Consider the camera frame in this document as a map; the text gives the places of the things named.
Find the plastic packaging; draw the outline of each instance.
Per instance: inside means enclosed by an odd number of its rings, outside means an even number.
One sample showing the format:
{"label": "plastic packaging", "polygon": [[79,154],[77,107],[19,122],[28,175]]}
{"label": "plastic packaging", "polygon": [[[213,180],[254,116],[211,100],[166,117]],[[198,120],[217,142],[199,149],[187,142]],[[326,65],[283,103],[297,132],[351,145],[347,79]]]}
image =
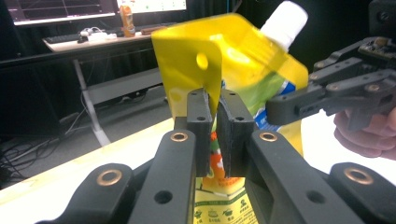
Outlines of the plastic packaging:
{"label": "plastic packaging", "polygon": [[120,5],[120,16],[125,37],[134,37],[135,35],[132,8],[131,0],[122,0],[122,4]]}
{"label": "plastic packaging", "polygon": [[[279,18],[285,23],[294,20],[286,21],[287,17],[290,14]],[[226,14],[154,32],[151,39],[172,116],[187,116],[188,92],[200,88],[208,92],[211,113],[215,116],[220,89],[225,88],[240,95],[261,129],[276,129],[303,154],[300,121],[282,127],[266,123],[267,100],[303,88],[308,82],[306,67],[287,53],[303,26],[283,29],[282,22],[277,22],[268,20],[261,32],[245,18]],[[271,33],[274,24],[278,26]],[[276,35],[283,38],[276,40]],[[194,223],[245,223],[246,220],[256,223],[248,197],[241,198],[246,196],[244,178],[224,178],[215,132],[211,148],[211,173],[197,179]],[[209,192],[215,192],[213,200]]]}

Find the cable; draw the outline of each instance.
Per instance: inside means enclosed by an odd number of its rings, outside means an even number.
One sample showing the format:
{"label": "cable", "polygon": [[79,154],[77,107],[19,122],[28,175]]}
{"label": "cable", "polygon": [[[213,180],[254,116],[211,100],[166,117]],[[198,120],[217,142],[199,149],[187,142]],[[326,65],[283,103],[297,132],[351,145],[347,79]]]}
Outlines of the cable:
{"label": "cable", "polygon": [[238,8],[242,5],[243,0],[239,0],[236,5],[233,7],[233,12],[236,12]]}

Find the bottle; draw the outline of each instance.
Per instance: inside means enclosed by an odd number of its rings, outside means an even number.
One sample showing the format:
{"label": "bottle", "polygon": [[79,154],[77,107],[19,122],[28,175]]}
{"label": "bottle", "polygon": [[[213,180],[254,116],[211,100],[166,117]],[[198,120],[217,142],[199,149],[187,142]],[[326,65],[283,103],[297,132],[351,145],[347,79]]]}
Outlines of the bottle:
{"label": "bottle", "polygon": [[134,19],[132,13],[131,0],[122,0],[120,5],[120,16],[122,20],[122,30],[125,37],[134,37]]}

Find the circular hole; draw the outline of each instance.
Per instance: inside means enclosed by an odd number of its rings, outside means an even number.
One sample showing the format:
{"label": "circular hole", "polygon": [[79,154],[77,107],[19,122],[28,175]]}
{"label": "circular hole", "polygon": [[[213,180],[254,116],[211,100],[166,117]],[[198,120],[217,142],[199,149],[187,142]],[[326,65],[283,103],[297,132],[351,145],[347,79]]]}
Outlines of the circular hole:
{"label": "circular hole", "polygon": [[96,183],[100,186],[111,186],[121,180],[122,172],[119,170],[105,170],[96,178]]}
{"label": "circular hole", "polygon": [[313,203],[325,203],[326,202],[325,197],[321,193],[319,193],[315,190],[308,191],[306,193],[306,197],[309,199],[309,201],[311,201]]}
{"label": "circular hole", "polygon": [[171,135],[171,139],[175,142],[184,142],[189,138],[185,133],[174,133]]}
{"label": "circular hole", "polygon": [[201,68],[202,70],[206,70],[209,62],[207,60],[207,57],[204,53],[198,53],[197,57],[196,57],[196,61],[197,61],[197,65],[199,68]]}
{"label": "circular hole", "polygon": [[117,176],[116,173],[113,173],[113,172],[107,173],[107,174],[103,175],[102,179],[105,181],[110,181],[110,180],[114,179],[116,176]]}
{"label": "circular hole", "polygon": [[350,180],[355,181],[359,184],[371,185],[374,183],[373,178],[369,174],[356,168],[352,168],[352,167],[346,168],[344,170],[344,174]]}
{"label": "circular hole", "polygon": [[172,193],[167,190],[161,190],[154,196],[154,200],[156,203],[165,204],[172,201]]}
{"label": "circular hole", "polygon": [[273,135],[272,133],[261,133],[260,138],[267,142],[275,142],[277,140],[276,135]]}
{"label": "circular hole", "polygon": [[352,171],[352,172],[350,172],[350,174],[358,179],[366,179],[366,176],[360,172]]}

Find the monitor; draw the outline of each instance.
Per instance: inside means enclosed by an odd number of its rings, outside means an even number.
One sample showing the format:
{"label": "monitor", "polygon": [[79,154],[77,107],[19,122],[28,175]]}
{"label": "monitor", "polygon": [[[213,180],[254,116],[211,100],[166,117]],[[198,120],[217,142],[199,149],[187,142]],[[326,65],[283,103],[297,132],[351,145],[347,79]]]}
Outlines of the monitor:
{"label": "monitor", "polygon": [[109,0],[5,0],[5,2],[16,26],[114,17],[117,11],[114,2]]}

